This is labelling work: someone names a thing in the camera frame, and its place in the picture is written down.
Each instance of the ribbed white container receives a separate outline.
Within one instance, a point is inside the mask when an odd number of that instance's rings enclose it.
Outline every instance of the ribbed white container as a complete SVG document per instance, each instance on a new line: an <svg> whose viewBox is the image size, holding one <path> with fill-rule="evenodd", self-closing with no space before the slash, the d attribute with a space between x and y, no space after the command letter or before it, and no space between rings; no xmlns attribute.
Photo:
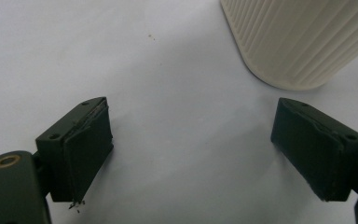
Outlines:
<svg viewBox="0 0 358 224"><path fill-rule="evenodd" d="M287 90L323 85L358 55L358 0L221 0L249 69Z"/></svg>

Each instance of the white cylindrical container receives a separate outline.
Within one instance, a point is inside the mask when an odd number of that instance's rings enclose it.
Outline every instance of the white cylindrical container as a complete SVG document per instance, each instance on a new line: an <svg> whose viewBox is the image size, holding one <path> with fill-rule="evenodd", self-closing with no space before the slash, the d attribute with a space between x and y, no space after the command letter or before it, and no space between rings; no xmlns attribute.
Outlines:
<svg viewBox="0 0 358 224"><path fill-rule="evenodd" d="M323 85L358 55L358 0L221 0L242 58L286 90Z"/></svg>

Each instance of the white surface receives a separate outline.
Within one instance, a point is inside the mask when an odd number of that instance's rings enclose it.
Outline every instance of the white surface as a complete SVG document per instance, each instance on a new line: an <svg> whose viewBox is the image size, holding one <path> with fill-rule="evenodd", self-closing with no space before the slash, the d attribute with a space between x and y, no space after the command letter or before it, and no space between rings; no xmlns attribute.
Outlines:
<svg viewBox="0 0 358 224"><path fill-rule="evenodd" d="M270 85L314 89L358 56L358 1L221 3L244 61Z"/></svg>
<svg viewBox="0 0 358 224"><path fill-rule="evenodd" d="M79 102L107 96L115 153L59 223L354 223L357 195L323 203L269 141L279 97L358 131L358 58L314 91L282 91L242 62L218 0L0 1L0 154Z"/></svg>

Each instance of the white table surface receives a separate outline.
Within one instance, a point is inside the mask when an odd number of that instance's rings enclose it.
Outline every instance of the white table surface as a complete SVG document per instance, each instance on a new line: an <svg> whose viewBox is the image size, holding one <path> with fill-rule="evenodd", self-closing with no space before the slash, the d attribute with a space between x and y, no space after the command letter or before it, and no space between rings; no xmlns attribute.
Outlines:
<svg viewBox="0 0 358 224"><path fill-rule="evenodd" d="M354 223L269 141L279 97L358 131L358 58L313 91L246 68L218 0L0 1L0 154L106 96L115 152L59 223Z"/></svg>

